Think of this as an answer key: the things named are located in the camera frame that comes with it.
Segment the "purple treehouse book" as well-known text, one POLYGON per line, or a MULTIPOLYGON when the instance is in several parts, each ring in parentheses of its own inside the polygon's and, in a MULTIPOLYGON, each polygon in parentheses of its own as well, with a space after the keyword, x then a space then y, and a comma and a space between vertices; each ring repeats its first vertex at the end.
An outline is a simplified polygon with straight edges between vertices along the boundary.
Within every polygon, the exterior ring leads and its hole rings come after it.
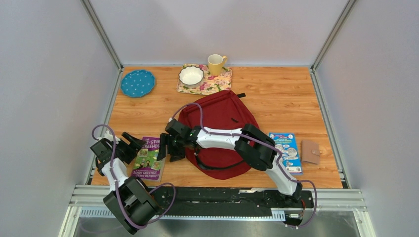
POLYGON ((146 144, 139 150, 135 159, 131 176, 142 180, 160 181, 165 160, 158 160, 160 138, 143 137, 146 144))

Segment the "red backpack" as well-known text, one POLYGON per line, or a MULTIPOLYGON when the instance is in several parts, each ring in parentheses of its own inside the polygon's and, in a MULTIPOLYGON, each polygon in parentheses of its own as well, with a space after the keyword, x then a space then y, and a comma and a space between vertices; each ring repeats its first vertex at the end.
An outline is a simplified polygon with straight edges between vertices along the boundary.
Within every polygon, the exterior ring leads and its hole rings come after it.
MULTIPOLYGON (((203 126, 213 129, 232 130, 246 124, 259 125, 241 101, 230 90, 223 90, 196 101, 203 109, 203 126)), ((186 158, 205 175, 219 180, 230 179, 246 173, 250 166, 235 150, 208 148, 195 155, 195 151, 185 149, 186 158)))

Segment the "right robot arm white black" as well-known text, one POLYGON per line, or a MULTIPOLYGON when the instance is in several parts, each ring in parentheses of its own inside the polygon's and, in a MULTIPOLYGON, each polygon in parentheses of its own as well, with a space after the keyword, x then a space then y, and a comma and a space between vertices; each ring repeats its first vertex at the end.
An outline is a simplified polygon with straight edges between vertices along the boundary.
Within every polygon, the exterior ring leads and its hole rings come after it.
POLYGON ((202 124, 189 128, 171 118, 160 135, 157 160, 167 155, 185 157, 185 149, 196 153, 203 149, 219 148, 236 151, 250 167, 264 171, 276 184, 286 206, 296 206, 301 201, 302 184, 283 165, 283 153, 275 142, 252 124, 232 130, 213 129, 202 124))

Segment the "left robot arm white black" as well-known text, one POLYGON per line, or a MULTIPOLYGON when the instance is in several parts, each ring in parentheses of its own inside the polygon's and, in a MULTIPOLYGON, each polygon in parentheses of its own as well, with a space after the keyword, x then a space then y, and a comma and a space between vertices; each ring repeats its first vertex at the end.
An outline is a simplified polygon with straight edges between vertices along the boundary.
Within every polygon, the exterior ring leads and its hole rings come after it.
POLYGON ((96 156, 98 173, 109 182, 110 192, 103 199, 121 225, 132 235, 143 229, 162 207, 151 196, 151 189, 138 177, 128 176, 126 164, 133 161, 146 144, 124 132, 127 141, 110 131, 90 147, 96 156))

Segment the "blue comic book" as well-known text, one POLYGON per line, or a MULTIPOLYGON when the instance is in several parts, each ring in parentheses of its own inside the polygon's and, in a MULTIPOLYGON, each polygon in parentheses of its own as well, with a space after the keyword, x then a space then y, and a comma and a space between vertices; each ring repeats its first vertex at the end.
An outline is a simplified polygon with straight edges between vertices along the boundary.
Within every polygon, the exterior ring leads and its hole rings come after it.
POLYGON ((293 133, 272 133, 269 137, 275 142, 275 148, 282 153, 281 161, 290 174, 302 175, 302 164, 293 133))

